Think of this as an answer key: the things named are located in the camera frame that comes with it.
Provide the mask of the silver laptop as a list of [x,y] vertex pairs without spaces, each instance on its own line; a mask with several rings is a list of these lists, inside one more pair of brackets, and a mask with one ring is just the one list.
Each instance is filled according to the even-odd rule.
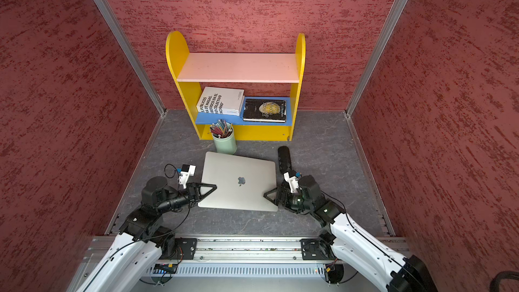
[[272,161],[208,152],[201,182],[216,190],[198,203],[200,208],[276,212],[264,194],[277,187]]

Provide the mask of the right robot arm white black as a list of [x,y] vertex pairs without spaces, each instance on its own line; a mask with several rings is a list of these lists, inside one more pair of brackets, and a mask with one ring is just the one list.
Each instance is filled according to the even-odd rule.
[[417,256],[386,246],[357,224],[342,202],[323,192],[313,176],[287,172],[281,185],[264,198],[294,214],[310,215],[322,227],[321,254],[336,258],[379,291],[436,291],[430,272]]

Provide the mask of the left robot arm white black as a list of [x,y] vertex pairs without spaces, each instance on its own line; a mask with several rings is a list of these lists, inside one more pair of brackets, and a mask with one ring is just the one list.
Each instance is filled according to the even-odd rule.
[[175,230],[162,225],[163,215],[190,209],[215,192],[214,184],[189,182],[183,190],[154,177],[141,191],[141,204],[131,212],[100,263],[78,291],[131,291],[162,257],[178,250]]

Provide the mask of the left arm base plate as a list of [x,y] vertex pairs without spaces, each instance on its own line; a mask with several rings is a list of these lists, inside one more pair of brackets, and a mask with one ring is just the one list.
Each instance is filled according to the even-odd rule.
[[197,250],[196,238],[168,238],[163,244],[162,260],[193,260]]

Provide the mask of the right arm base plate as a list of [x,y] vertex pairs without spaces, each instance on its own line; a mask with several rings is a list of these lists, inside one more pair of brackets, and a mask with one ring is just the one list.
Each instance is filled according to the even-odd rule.
[[325,241],[324,239],[301,239],[300,245],[303,260],[335,260],[335,256],[332,253],[330,243]]

